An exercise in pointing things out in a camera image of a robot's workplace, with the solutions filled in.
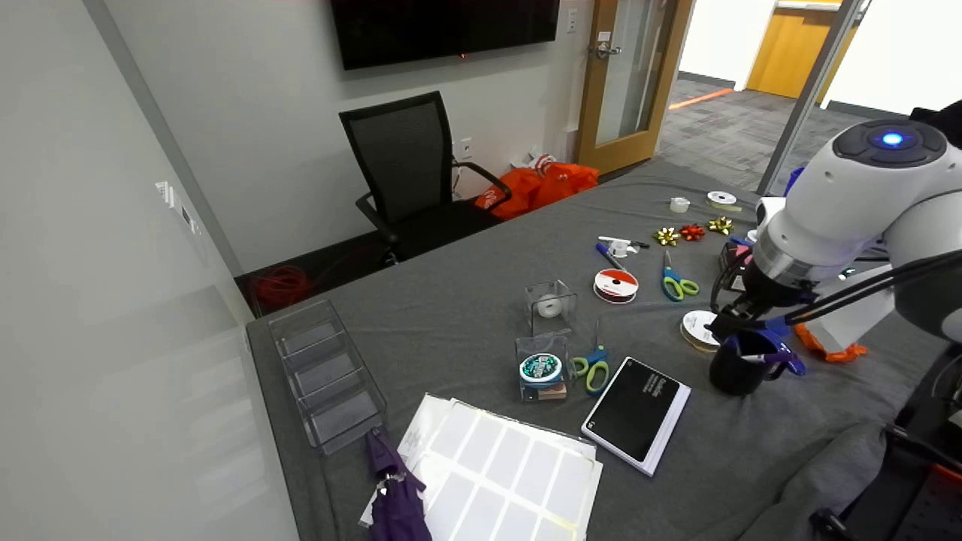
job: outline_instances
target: gray table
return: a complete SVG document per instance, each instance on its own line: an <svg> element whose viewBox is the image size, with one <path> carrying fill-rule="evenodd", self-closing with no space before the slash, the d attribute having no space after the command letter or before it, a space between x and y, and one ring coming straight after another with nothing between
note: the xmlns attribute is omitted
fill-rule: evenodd
<svg viewBox="0 0 962 541"><path fill-rule="evenodd" d="M575 347L602 339L612 356L630 352L695 388L657 478L597 451L604 474L588 538L810 538L815 507L844 507L873 481L884 451L880 425L943 343L890 314L865 335L870 356L851 367L813 360L806 377L782 376L745 399L722 397L706 377L710 356L678 332L693 307L669 303L657 284L660 250L624 263L643 283L633 303L612 307L588 292L593 274L604 266L593 252L597 234L653 237L662 226L706 223L713 214L701 200L713 187L653 163L295 308L332 303L339 313L384 397L394 438L424 394L576 435L588 411L583 388L568 401L524 401L515 377L524 289L565 278L576 289ZM671 195L699 208L674 216ZM674 250L674 260L710 284L720 247L722 237L710 234ZM253 322L251 343L301 538L363 538L358 513L374 485L363 443L329 459L309 451L276 367L270 322L281 314Z"/></svg>

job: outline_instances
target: black screen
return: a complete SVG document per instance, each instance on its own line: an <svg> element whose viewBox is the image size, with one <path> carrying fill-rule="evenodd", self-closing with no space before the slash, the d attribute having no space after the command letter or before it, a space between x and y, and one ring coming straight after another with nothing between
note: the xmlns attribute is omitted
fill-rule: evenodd
<svg viewBox="0 0 962 541"><path fill-rule="evenodd" d="M588 416L593 431L643 459L674 401L679 382L629 360Z"/></svg>
<svg viewBox="0 0 962 541"><path fill-rule="evenodd" d="M560 0L332 0L345 69L554 43Z"/></svg>

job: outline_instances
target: tape roll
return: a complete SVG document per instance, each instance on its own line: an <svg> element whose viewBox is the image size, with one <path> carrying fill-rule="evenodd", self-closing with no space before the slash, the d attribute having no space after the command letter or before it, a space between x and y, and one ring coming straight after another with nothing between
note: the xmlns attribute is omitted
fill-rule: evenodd
<svg viewBox="0 0 962 541"><path fill-rule="evenodd" d="M535 352L518 362L518 376L527 388L555 388L565 382L565 362L560 355Z"/></svg>
<svg viewBox="0 0 962 541"><path fill-rule="evenodd" d="M688 198L671 198L669 208L671 208L674 214L688 214L693 200L688 200Z"/></svg>
<svg viewBox="0 0 962 541"><path fill-rule="evenodd" d="M565 301L561 301L560 293L541 293L541 297L535 301L535 313L539 313L541 319L555 319L555 314L565 313Z"/></svg>
<svg viewBox="0 0 962 541"><path fill-rule="evenodd" d="M596 274L596 293L629 303L637 293L637 277L622 266L602 266Z"/></svg>
<svg viewBox="0 0 962 541"><path fill-rule="evenodd" d="M710 331L710 325L716 322L716 313L710 308L693 308L682 314L682 335L695 345L695 347L706 347L706 352L716 352L720 347L720 339L716 332Z"/></svg>
<svg viewBox="0 0 962 541"><path fill-rule="evenodd" d="M724 191L724 188L713 188L706 191L706 198L722 208L734 208L739 200L734 191Z"/></svg>

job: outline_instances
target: white wall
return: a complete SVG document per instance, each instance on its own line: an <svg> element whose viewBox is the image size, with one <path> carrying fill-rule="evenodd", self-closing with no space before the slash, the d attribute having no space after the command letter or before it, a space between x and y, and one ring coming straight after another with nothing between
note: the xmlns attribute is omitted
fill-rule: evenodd
<svg viewBox="0 0 962 541"><path fill-rule="evenodd" d="M873 0L828 103L909 114L962 99L960 20L960 0Z"/></svg>
<svg viewBox="0 0 962 541"><path fill-rule="evenodd" d="M329 0L106 4L245 270L369 232L342 109L438 88L455 138L492 172L532 146L555 153L593 13L561 0L554 45L342 73Z"/></svg>
<svg viewBox="0 0 962 541"><path fill-rule="evenodd" d="M239 292L83 7L0 4L0 73L0 538L295 538Z"/></svg>
<svg viewBox="0 0 962 541"><path fill-rule="evenodd" d="M695 0L682 73L748 83L776 0Z"/></svg>

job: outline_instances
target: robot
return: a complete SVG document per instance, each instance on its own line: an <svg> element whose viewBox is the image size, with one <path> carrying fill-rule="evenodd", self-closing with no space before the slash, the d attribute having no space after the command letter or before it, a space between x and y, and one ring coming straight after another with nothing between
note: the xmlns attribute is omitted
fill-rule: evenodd
<svg viewBox="0 0 962 541"><path fill-rule="evenodd" d="M815 297L818 283L877 240L892 270ZM713 322L724 362L713 367L716 388L751 390L768 373L761 356L782 355L751 352L770 308L788 308L772 319L782 325L813 322L884 289L912 325L962 343L962 149L917 119L851 126L813 155L784 208L757 227L745 292Z"/></svg>

